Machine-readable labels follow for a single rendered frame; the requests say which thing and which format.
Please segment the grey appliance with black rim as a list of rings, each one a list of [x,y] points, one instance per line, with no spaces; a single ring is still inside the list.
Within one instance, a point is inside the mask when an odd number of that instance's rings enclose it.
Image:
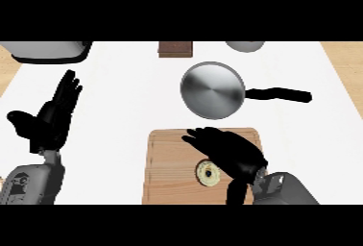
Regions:
[[[18,62],[33,64],[82,62],[92,49],[91,41],[15,41],[2,45]]]

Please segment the brown wooden block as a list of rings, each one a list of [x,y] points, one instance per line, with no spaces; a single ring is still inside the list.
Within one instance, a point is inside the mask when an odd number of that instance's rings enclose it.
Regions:
[[[191,58],[194,56],[194,43],[191,41],[162,41],[162,58]]]

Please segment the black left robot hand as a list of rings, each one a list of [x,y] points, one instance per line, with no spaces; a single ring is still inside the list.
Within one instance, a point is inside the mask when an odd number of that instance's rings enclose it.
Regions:
[[[54,100],[45,103],[39,114],[33,116],[24,111],[8,113],[18,135],[30,140],[32,154],[41,154],[46,150],[58,151],[63,148],[82,91],[76,72],[69,70],[60,81]]]

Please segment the wooden cutting board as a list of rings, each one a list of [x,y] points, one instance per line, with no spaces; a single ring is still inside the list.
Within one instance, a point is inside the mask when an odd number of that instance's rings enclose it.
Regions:
[[[197,169],[209,157],[182,140],[187,134],[185,129],[156,130],[150,134],[144,205],[226,203],[232,178],[221,172],[215,186],[201,184]]]

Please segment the grey round bowl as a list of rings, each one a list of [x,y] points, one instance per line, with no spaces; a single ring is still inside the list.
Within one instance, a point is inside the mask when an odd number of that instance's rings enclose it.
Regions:
[[[262,49],[265,46],[263,41],[228,41],[228,45],[243,53],[252,53]]]

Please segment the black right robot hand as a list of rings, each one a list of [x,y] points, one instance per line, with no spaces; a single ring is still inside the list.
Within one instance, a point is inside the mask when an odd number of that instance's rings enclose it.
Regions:
[[[190,129],[182,139],[209,156],[234,179],[226,204],[241,206],[247,188],[269,166],[262,150],[241,135],[213,127]]]

